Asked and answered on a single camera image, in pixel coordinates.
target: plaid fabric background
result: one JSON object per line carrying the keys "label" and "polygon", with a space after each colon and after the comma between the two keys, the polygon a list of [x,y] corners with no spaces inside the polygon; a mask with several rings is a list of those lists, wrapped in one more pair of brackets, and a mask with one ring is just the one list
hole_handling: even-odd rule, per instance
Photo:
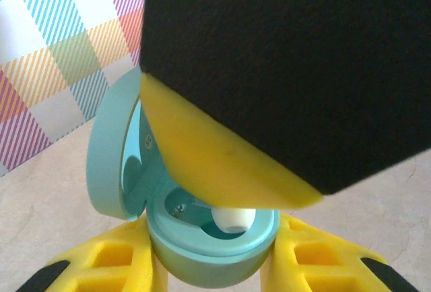
{"label": "plaid fabric background", "polygon": [[138,65],[143,0],[0,0],[0,176],[93,118]]}

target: open case lid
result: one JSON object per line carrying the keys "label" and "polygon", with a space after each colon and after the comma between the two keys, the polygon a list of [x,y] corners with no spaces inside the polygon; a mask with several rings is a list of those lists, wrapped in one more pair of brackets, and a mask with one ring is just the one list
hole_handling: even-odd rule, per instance
{"label": "open case lid", "polygon": [[[87,156],[87,187],[94,208],[129,221],[145,210],[156,181],[151,180],[154,172],[146,172],[151,174],[144,180],[144,171],[160,157],[138,98],[140,81],[141,71],[135,68],[106,93],[94,120]],[[164,168],[163,163],[157,165],[159,170]]]}

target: beige table surface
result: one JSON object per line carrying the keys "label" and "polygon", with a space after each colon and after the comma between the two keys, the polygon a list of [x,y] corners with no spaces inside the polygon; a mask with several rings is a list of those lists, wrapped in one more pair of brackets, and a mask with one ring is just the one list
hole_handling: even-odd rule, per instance
{"label": "beige table surface", "polygon": [[[121,223],[97,214],[88,199],[91,127],[0,178],[0,292],[15,291],[52,257]],[[420,291],[431,291],[431,152],[293,214],[382,254]],[[206,291],[172,277],[169,286]],[[217,291],[257,292],[259,276]]]}

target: earbud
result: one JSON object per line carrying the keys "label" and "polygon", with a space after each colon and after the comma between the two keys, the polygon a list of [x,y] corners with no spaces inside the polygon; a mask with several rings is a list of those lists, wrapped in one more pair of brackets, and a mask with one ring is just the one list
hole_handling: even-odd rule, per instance
{"label": "earbud", "polygon": [[243,233],[250,229],[256,209],[211,208],[217,227],[224,233]]}

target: black foam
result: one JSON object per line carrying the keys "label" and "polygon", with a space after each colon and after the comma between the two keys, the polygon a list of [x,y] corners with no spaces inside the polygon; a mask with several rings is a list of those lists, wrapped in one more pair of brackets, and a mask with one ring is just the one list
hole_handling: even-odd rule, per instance
{"label": "black foam", "polygon": [[16,292],[45,292],[57,277],[69,266],[70,262],[62,260],[38,270]]}
{"label": "black foam", "polygon": [[382,281],[392,292],[419,292],[407,282],[396,270],[371,258],[363,258],[362,262]]}
{"label": "black foam", "polygon": [[431,0],[145,0],[141,68],[324,194],[431,147]]}

